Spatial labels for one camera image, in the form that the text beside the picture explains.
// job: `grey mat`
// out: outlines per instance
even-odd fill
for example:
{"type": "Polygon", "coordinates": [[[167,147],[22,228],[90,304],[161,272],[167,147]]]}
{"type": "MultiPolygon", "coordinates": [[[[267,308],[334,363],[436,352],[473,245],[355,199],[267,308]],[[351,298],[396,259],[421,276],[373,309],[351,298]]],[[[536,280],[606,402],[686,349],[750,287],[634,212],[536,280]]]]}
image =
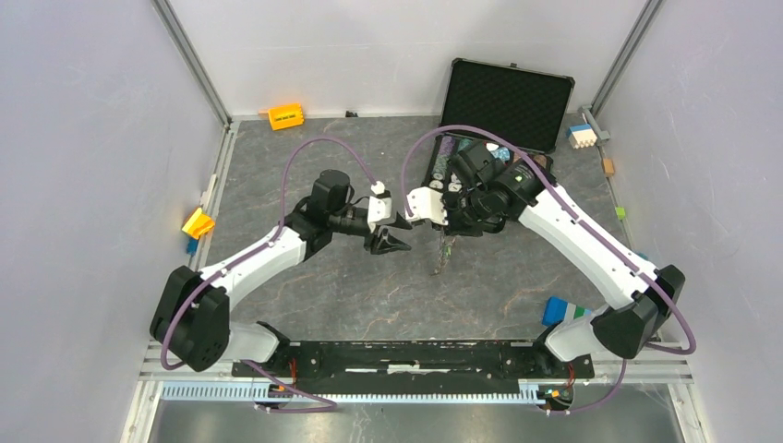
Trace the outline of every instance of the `grey mat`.
{"type": "MultiPolygon", "coordinates": [[[[308,120],[272,132],[267,122],[243,122],[225,185],[208,263],[220,261],[268,233],[279,214],[279,182],[288,154],[320,134],[354,146],[373,173],[402,202],[399,175],[410,146],[437,125],[436,117],[382,117],[308,120]]],[[[581,123],[575,115],[566,126],[581,123]]],[[[560,132],[553,173],[585,212],[625,242],[595,149],[574,150],[560,132]]],[[[418,186],[429,150],[419,152],[407,182],[418,186]]],[[[289,180],[287,210],[309,193],[324,169],[351,176],[356,195],[369,193],[356,161],[342,148],[318,143],[296,158],[289,180]]],[[[394,235],[411,252],[371,256],[362,239],[335,235],[311,260],[275,276],[249,295],[232,314],[242,322],[264,320],[299,340],[382,340],[426,338],[534,338],[544,304],[557,295],[596,308],[602,297],[568,260],[521,225],[499,234],[460,237],[439,275],[439,233],[421,226],[394,235]]]]}
{"type": "MultiPolygon", "coordinates": [[[[579,386],[578,406],[607,387],[579,386]]],[[[681,442],[666,386],[623,386],[591,413],[547,418],[533,406],[341,404],[337,413],[280,416],[248,403],[162,401],[150,442],[681,442]]]]}

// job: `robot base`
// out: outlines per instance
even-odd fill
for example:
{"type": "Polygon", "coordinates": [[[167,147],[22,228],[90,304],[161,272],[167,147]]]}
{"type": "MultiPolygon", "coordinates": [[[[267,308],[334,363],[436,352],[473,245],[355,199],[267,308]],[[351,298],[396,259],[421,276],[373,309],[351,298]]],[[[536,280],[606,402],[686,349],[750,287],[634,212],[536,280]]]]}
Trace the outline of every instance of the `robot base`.
{"type": "MultiPolygon", "coordinates": [[[[313,394],[518,393],[520,379],[566,379],[566,365],[544,373],[531,341],[297,341],[267,324],[280,345],[262,366],[313,394]]],[[[589,355],[572,362],[575,378],[595,376],[589,355]]],[[[236,363],[233,377],[258,377],[236,363]]]]}

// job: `yellow block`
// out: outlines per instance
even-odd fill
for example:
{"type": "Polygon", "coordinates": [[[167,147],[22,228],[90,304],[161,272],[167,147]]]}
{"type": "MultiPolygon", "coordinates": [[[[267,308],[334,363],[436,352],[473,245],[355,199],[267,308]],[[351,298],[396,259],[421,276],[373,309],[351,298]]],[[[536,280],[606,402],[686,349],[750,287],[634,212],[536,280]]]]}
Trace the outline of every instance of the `yellow block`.
{"type": "Polygon", "coordinates": [[[302,113],[302,105],[299,103],[291,103],[271,108],[267,114],[269,115],[270,125],[273,131],[305,123],[305,114],[302,113]]]}
{"type": "Polygon", "coordinates": [[[215,221],[201,208],[196,208],[190,217],[185,220],[185,225],[182,226],[182,232],[190,235],[191,237],[199,240],[202,235],[211,231],[215,227],[215,221]]]}

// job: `robotic arm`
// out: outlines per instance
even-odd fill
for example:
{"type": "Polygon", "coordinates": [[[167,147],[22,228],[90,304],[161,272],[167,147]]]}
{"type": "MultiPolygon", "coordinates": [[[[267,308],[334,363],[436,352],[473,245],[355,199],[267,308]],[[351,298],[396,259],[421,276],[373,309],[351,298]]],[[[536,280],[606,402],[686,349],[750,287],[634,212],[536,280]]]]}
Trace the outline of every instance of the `robotic arm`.
{"type": "Polygon", "coordinates": [[[220,263],[195,272],[175,269],[163,289],[150,325],[150,334],[164,342],[176,311],[203,284],[204,276],[219,276],[199,294],[176,324],[169,350],[196,371],[221,358],[266,362],[278,345],[277,336],[259,324],[229,321],[230,312],[249,293],[274,275],[306,261],[331,242],[334,233],[360,236],[370,254],[407,251],[411,247],[389,234],[387,226],[412,229],[392,211],[392,195],[381,182],[372,186],[367,208],[351,202],[354,191],[348,175],[328,170],[313,184],[311,194],[285,217],[281,233],[268,247],[278,228],[220,263]]]}
{"type": "Polygon", "coordinates": [[[408,195],[414,210],[409,220],[429,219],[444,225],[447,234],[473,236],[495,233],[505,220],[517,220],[553,244],[606,299],[590,316],[561,322],[539,337],[542,366],[604,349],[634,358],[669,317],[667,304],[644,276],[656,276],[655,283],[676,303],[685,283],[682,273],[671,265],[658,269],[634,254],[577,207],[554,177],[547,178],[557,196],[546,190],[525,162],[506,166],[481,141],[455,154],[450,166],[464,192],[447,194],[439,205],[441,199],[431,195],[435,191],[415,189],[408,195]],[[563,204],[571,210],[564,210],[563,204]],[[607,244],[619,250],[632,268],[607,244]]]}
{"type": "Polygon", "coordinates": [[[196,371],[221,358],[267,362],[278,347],[275,331],[229,321],[229,313],[245,296],[311,258],[334,233],[363,237],[371,254],[385,254],[410,250],[389,235],[387,226],[412,229],[409,222],[423,220],[442,225],[446,234],[474,236],[499,232],[506,220],[516,220],[553,244],[601,292],[606,305],[590,316],[550,327],[536,341],[536,366],[547,374],[604,349],[634,358],[669,317],[669,304],[676,303],[685,282],[682,273],[671,265],[658,269],[628,250],[579,209],[554,177],[544,173],[553,184],[549,192],[525,162],[506,166],[483,142],[455,154],[450,166],[463,190],[442,195],[426,187],[414,189],[407,196],[413,210],[407,220],[392,211],[391,194],[380,182],[372,186],[367,208],[359,208],[350,201],[354,192],[348,176],[324,171],[283,226],[200,272],[187,267],[172,272],[150,326],[152,337],[166,343],[171,334],[168,349],[196,371]],[[203,291],[182,310],[198,287],[203,291]],[[671,301],[661,297],[661,288],[671,301]]]}

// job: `white wall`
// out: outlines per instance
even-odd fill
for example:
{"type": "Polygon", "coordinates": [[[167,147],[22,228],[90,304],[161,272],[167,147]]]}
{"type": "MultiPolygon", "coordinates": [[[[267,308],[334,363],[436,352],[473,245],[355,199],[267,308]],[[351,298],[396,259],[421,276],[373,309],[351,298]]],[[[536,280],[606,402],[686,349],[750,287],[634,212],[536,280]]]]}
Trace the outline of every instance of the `white wall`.
{"type": "Polygon", "coordinates": [[[644,0],[172,0],[228,111],[439,114],[455,57],[576,79],[593,100],[644,0]]]}
{"type": "Polygon", "coordinates": [[[117,441],[222,128],[149,1],[5,1],[0,60],[0,440],[117,441]]]}
{"type": "Polygon", "coordinates": [[[667,2],[599,118],[634,242],[688,279],[718,441],[780,437],[781,22],[776,0],[667,2]]]}

